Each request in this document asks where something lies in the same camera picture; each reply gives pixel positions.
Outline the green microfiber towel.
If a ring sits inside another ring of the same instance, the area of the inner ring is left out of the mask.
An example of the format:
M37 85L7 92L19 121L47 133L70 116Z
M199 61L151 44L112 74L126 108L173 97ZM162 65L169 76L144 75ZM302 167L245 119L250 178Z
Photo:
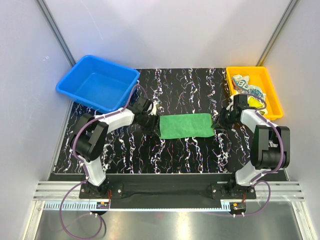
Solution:
M209 138L215 135L209 113L162 115L159 119L160 139Z

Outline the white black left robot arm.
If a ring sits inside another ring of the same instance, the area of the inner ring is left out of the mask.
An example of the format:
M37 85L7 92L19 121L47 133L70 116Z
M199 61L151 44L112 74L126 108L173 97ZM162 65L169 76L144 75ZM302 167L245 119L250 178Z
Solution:
M139 96L116 111L95 116L89 113L82 115L74 126L70 147L84 169L85 179L81 185L85 193L97 198L103 198L110 193L109 180L101 163L107 135L122 127L136 124L145 133L159 137L159 106L159 103Z

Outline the teal patterned cloth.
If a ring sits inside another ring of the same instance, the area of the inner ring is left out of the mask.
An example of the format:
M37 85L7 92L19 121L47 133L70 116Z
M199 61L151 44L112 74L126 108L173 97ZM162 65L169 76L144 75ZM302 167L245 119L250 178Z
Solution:
M262 89L258 86L249 84L250 77L248 75L242 76L240 74L234 75L232 83L236 91L240 94L251 94L260 99L265 100L266 94L263 93Z

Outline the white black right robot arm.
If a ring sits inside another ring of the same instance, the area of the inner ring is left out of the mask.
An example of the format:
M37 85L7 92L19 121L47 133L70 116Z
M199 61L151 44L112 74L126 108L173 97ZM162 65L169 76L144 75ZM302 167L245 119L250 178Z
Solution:
M290 129L273 124L261 114L267 107L262 98L257 98L262 107L250 106L250 96L249 93L234 95L230 106L221 110L211 126L214 130L228 130L238 123L253 133L250 161L232 173L226 183L211 185L213 199L255 199L258 181L287 168L290 163Z

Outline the yellow cloth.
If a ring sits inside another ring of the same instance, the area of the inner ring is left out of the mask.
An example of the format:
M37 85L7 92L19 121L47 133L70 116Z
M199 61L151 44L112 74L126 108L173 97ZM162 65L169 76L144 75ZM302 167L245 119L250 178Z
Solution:
M249 107L254 108L256 110L264 110L266 108L265 104L258 99L250 96L247 100Z

